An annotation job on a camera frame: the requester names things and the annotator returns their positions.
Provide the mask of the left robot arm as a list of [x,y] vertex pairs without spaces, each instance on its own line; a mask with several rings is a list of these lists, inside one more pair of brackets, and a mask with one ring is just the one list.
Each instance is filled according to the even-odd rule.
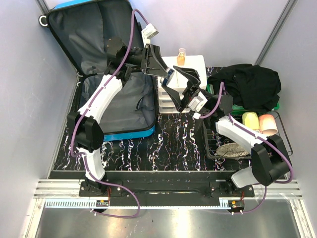
[[144,36],[142,48],[125,45],[119,37],[107,42],[107,66],[101,83],[90,99],[78,111],[68,114],[71,130],[70,152],[81,156],[85,166],[83,190],[102,196],[111,186],[101,163],[101,146],[104,133],[101,118],[114,97],[129,80],[135,66],[145,75],[170,79],[174,73],[162,60],[158,46],[151,44],[153,36]]

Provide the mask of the small dark bottle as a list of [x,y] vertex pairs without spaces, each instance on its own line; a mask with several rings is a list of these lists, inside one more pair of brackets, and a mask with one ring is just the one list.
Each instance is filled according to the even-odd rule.
[[185,65],[185,57],[186,57],[186,49],[180,48],[178,50],[178,56],[177,56],[177,65],[178,66],[184,66]]

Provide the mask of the blue fish-print suitcase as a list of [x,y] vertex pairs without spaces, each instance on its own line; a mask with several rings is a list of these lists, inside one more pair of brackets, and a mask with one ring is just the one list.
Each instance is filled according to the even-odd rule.
[[[72,110],[79,110],[99,86],[107,67],[106,42],[118,36],[142,47],[141,28],[127,0],[72,0],[39,17],[49,28],[79,76]],[[116,94],[102,115],[105,141],[148,137],[157,118],[154,79],[139,72]]]

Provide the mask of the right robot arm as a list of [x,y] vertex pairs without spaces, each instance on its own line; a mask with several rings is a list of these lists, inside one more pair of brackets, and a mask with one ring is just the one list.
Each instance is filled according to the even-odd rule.
[[[179,93],[169,87],[178,72],[187,79],[187,86]],[[210,94],[200,88],[200,76],[195,69],[164,66],[160,84],[171,97],[178,112],[190,109],[195,119],[211,119],[216,131],[236,142],[251,156],[251,165],[232,173],[220,186],[222,192],[237,196],[243,188],[261,184],[265,187],[281,183],[280,178],[289,174],[287,182],[293,180],[293,167],[284,142],[277,135],[265,136],[235,120],[232,115],[233,98],[220,82],[218,94]]]

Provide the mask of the green plastic tray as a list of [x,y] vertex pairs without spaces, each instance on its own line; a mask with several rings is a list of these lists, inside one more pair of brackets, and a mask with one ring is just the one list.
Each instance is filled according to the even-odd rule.
[[[212,85],[208,84],[206,86],[206,90],[209,92],[209,93],[212,93],[213,94],[213,87]],[[277,105],[272,109],[273,111],[276,111],[279,109],[279,103],[277,103]],[[247,110],[244,109],[242,106],[238,106],[238,105],[233,105],[233,113],[234,114],[242,114],[243,112],[246,112]]]

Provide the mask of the white plastic drawer unit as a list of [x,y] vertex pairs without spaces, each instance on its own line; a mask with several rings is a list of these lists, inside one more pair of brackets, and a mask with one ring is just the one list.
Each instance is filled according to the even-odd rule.
[[202,55],[186,56],[184,65],[178,57],[163,57],[174,73],[169,78],[158,78],[158,106],[161,114],[198,113],[207,103],[203,92],[207,73]]

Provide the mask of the large black garment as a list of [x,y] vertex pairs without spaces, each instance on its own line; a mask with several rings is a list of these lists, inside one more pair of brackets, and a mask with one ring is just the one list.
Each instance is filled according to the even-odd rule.
[[220,83],[233,97],[233,104],[245,110],[266,113],[274,109],[280,99],[281,81],[278,72],[252,64],[236,64],[224,67],[208,77],[215,93]]

